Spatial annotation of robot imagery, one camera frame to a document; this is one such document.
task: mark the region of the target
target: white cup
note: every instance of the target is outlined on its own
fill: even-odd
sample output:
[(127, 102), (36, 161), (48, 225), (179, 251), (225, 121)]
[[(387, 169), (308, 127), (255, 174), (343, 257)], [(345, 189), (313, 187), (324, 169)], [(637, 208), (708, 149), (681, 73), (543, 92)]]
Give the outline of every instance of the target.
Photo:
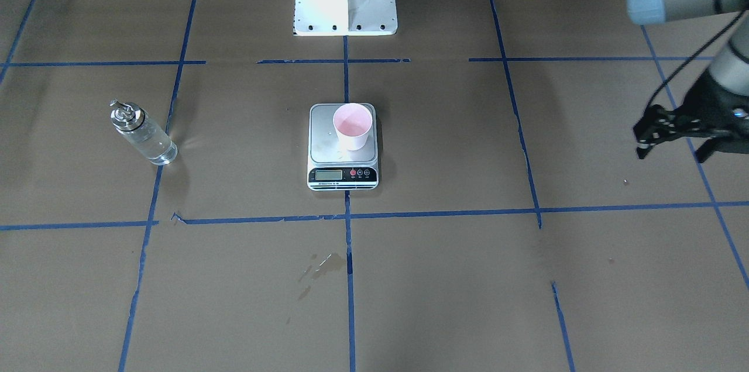
[(372, 112), (359, 103), (347, 103), (335, 111), (332, 125), (345, 150), (359, 150), (366, 144), (372, 129)]

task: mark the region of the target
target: kitchen scale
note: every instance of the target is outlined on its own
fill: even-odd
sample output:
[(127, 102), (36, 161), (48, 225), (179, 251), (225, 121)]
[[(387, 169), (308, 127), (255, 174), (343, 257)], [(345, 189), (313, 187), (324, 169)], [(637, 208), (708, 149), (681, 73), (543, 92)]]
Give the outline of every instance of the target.
[(343, 103), (321, 103), (310, 109), (310, 140), (307, 153), (307, 186), (313, 191), (347, 191), (373, 189), (380, 183), (377, 156), (377, 118), (375, 108), (361, 103), (372, 112), (372, 128), (362, 148), (341, 148), (332, 116)]

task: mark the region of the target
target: water spill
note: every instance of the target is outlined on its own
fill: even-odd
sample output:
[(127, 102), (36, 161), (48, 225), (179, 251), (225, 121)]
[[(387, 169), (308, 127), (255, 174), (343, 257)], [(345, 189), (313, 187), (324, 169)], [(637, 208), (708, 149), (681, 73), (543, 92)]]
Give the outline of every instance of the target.
[(297, 280), (297, 283), (301, 283), (302, 279), (305, 278), (307, 276), (307, 274), (310, 273), (310, 271), (312, 271), (312, 266), (308, 266), (307, 269), (304, 270), (304, 274), (302, 274), (302, 276), (299, 278), (299, 280)]
[(307, 289), (305, 289), (302, 294), (299, 295), (299, 298), (297, 298), (297, 300), (302, 300), (303, 298), (307, 297), (307, 295), (310, 294), (310, 290), (312, 290), (312, 286), (307, 286)]
[(329, 271), (338, 271), (346, 265), (346, 260), (341, 258), (338, 254), (330, 254), (320, 263), (318, 269), (315, 270), (315, 274), (312, 274), (312, 279), (316, 280), (323, 275), (326, 275)]

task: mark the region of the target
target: dispenser bottle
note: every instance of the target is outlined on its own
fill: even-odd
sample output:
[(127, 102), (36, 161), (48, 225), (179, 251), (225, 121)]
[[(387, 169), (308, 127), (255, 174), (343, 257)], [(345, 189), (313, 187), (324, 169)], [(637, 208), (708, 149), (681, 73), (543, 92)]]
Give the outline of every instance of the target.
[(171, 142), (161, 127), (135, 103), (112, 100), (112, 124), (136, 150), (157, 165), (169, 164), (177, 157), (177, 145)]

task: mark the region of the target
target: silver pump lid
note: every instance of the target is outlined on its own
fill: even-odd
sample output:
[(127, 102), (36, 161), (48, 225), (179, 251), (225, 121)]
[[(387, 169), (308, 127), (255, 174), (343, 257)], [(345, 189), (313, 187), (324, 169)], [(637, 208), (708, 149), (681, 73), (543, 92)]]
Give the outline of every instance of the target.
[(145, 120), (145, 111), (135, 103), (123, 104), (114, 99), (109, 105), (115, 108), (109, 118), (112, 119), (112, 124), (119, 130), (138, 129)]

